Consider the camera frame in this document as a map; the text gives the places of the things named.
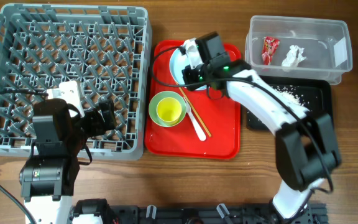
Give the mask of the wooden chopstick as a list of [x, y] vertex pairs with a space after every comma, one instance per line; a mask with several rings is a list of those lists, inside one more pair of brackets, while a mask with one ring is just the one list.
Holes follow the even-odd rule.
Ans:
[[198, 114], [198, 112], [196, 111], [195, 107], [192, 105], [190, 99], [188, 98], [188, 96], [186, 95], [186, 93], [184, 92], [183, 88], [182, 87], [179, 87], [183, 97], [185, 98], [185, 100], [189, 103], [189, 106], [192, 110], [192, 112], [194, 113], [194, 115], [197, 117], [197, 120], [199, 122], [199, 125], [201, 126], [201, 129], [209, 136], [211, 137], [212, 134], [211, 132], [209, 131], [208, 127], [205, 125], [205, 123], [203, 122], [201, 116]]

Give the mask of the light blue round plate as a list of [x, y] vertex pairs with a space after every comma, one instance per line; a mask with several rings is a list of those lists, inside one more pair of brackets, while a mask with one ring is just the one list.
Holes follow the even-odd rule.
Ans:
[[184, 85], [185, 82], [183, 80], [183, 74], [181, 71], [187, 65], [189, 65], [189, 62], [187, 57], [181, 53], [180, 47], [181, 46], [178, 46], [178, 48], [174, 50], [174, 52], [172, 53], [170, 58], [169, 68], [170, 68], [170, 73], [173, 79], [175, 80], [175, 82], [177, 83], [177, 85]]

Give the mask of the yellow plastic cup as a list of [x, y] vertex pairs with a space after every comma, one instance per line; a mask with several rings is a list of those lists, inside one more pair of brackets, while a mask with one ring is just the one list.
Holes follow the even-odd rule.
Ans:
[[157, 116], [161, 122], [167, 126], [177, 124], [181, 116], [181, 104], [172, 97], [161, 99], [157, 104]]

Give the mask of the green bowl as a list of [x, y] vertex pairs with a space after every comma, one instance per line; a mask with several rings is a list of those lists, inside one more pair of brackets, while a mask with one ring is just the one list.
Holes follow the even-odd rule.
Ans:
[[182, 107], [182, 110], [181, 110], [181, 116], [177, 122], [177, 124], [179, 124], [180, 122], [182, 122], [183, 118], [185, 117], [186, 115], [186, 104], [185, 104], [185, 101], [184, 99], [178, 94], [178, 93], [175, 93], [174, 91], [161, 91], [160, 93], [157, 93], [150, 101], [150, 104], [149, 104], [149, 116], [151, 117], [152, 121], [159, 125], [159, 126], [162, 126], [164, 128], [168, 128], [168, 127], [172, 127], [172, 126], [167, 126], [165, 124], [163, 124], [161, 122], [161, 120], [159, 120], [158, 116], [157, 116], [157, 104], [158, 102], [163, 99], [163, 98], [166, 98], [166, 97], [172, 97], [172, 98], [175, 98], [177, 99], [180, 104], [181, 104], [181, 107]]

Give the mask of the white plastic fork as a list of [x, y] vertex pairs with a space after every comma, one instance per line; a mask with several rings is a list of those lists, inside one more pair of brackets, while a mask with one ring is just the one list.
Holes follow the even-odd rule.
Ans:
[[206, 140], [206, 135], [204, 133], [204, 131], [202, 130], [200, 124], [197, 122], [196, 118], [194, 117], [192, 110], [191, 110], [191, 106], [189, 104], [189, 102], [185, 99], [185, 104], [186, 104], [186, 113], [189, 116], [191, 123], [194, 127], [194, 130], [197, 134], [197, 137], [200, 141], [205, 141]]

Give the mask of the red snack wrapper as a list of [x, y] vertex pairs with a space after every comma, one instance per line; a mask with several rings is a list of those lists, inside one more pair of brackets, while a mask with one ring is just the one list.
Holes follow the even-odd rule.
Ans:
[[264, 37], [264, 43], [262, 47], [262, 60], [264, 65], [270, 65], [273, 60], [273, 55], [280, 45], [280, 40], [274, 37]]

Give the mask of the rice and nut scraps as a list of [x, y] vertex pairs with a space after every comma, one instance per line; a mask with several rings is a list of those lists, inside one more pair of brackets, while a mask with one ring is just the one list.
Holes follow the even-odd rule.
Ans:
[[290, 85], [289, 87], [276, 85], [276, 86], [273, 86], [273, 89], [275, 91], [279, 92], [279, 94], [284, 96], [286, 99], [288, 99], [292, 103], [299, 105], [299, 106], [304, 105], [304, 103], [301, 99], [302, 95], [298, 95], [297, 93], [295, 93], [295, 91], [297, 90], [297, 87], [292, 86], [292, 85]]

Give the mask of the white tissue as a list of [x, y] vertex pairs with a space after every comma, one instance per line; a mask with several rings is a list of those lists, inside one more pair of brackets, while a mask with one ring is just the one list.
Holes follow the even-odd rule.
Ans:
[[303, 56], [304, 48], [297, 45], [291, 45], [287, 57], [282, 61], [283, 67], [295, 68], [298, 64], [307, 59]]

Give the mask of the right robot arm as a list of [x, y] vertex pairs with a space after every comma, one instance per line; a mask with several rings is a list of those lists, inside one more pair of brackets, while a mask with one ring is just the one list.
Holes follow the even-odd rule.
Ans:
[[272, 199], [281, 222], [298, 218], [324, 180], [333, 192], [331, 173], [342, 163], [333, 121], [324, 111], [297, 105], [266, 84], [243, 59], [231, 60], [217, 32], [184, 41], [180, 53], [184, 87], [208, 86], [240, 103], [275, 136], [275, 163], [282, 178]]

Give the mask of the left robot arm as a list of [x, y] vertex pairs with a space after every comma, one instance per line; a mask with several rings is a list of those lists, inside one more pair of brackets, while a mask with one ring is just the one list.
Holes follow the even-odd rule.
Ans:
[[105, 199], [73, 203], [75, 180], [81, 166], [78, 153], [89, 153], [87, 140], [116, 127], [114, 103], [106, 100], [84, 115], [63, 99], [45, 100], [34, 106], [36, 140], [19, 181], [29, 223], [119, 223]]

